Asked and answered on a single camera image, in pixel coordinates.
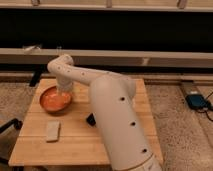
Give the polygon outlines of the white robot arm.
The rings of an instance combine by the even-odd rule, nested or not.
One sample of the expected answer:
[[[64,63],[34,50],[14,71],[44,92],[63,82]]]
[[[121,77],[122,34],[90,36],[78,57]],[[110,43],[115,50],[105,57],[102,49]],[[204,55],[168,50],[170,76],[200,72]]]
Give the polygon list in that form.
[[[50,61],[48,71],[61,92],[73,81],[89,86],[89,100],[113,171],[162,171],[133,108],[136,83],[104,70],[76,67],[70,55]]]

